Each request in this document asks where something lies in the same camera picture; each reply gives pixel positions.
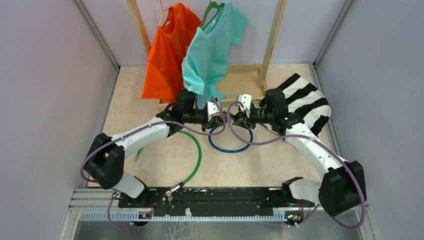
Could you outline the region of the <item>blue cable lock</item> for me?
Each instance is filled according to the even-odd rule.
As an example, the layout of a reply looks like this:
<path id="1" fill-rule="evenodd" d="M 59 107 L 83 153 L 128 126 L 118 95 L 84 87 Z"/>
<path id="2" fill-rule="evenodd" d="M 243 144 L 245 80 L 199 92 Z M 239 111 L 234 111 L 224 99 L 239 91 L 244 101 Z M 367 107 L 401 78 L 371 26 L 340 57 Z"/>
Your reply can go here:
<path id="1" fill-rule="evenodd" d="M 250 145 L 240 141 L 227 126 L 225 130 L 223 127 L 214 127 L 209 130 L 208 142 L 210 146 L 222 153 L 237 154 L 247 150 Z M 252 142 L 254 139 L 253 131 L 239 126 L 234 126 L 233 130 L 241 138 L 246 141 Z"/>

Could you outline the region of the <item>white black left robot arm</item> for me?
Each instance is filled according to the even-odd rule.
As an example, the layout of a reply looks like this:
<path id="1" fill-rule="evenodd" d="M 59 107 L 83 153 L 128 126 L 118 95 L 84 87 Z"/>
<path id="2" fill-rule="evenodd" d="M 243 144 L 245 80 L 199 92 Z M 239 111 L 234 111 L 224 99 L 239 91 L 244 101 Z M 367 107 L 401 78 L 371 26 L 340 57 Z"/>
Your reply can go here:
<path id="1" fill-rule="evenodd" d="M 86 180 L 98 183 L 104 190 L 126 194 L 138 207 L 146 206 L 150 200 L 150 193 L 145 190 L 147 186 L 124 171 L 125 160 L 139 149 L 174 135 L 187 124 L 201 125 L 200 134 L 205 135 L 205 129 L 214 121 L 224 123 L 217 97 L 212 96 L 202 109 L 195 107 L 196 99 L 195 93 L 183 89 L 174 103 L 168 104 L 148 122 L 113 136 L 98 134 L 80 167 L 80 174 L 88 174 Z"/>

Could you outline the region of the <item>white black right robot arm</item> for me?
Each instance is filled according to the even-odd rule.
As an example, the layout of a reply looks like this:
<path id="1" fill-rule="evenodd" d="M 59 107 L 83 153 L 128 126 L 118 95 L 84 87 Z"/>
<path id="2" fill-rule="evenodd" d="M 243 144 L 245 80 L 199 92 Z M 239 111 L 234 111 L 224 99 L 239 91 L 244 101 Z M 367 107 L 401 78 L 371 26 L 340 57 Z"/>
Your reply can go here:
<path id="1" fill-rule="evenodd" d="M 306 200 L 323 207 L 335 217 L 356 206 L 365 207 L 367 200 L 365 174 L 358 161 L 349 162 L 331 151 L 307 126 L 297 113 L 290 112 L 281 89 L 267 90 L 265 104 L 256 108 L 252 96 L 240 94 L 230 106 L 238 106 L 232 125 L 254 128 L 266 124 L 284 140 L 296 148 L 312 164 L 321 181 L 309 181 L 302 177 L 285 182 L 281 199 L 287 206 L 295 206 Z"/>

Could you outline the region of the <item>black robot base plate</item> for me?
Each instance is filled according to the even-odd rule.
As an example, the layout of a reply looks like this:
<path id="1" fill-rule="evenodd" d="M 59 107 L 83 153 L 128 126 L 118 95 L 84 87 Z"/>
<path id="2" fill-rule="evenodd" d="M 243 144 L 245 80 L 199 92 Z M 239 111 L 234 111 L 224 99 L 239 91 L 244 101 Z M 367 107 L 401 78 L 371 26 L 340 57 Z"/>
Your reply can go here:
<path id="1" fill-rule="evenodd" d="M 172 195 L 168 188 L 151 187 L 137 198 L 123 193 L 119 208 L 147 208 L 153 215 L 181 216 L 190 209 L 196 217 L 270 216 L 274 209 L 313 207 L 306 200 L 290 200 L 281 187 L 183 187 Z"/>

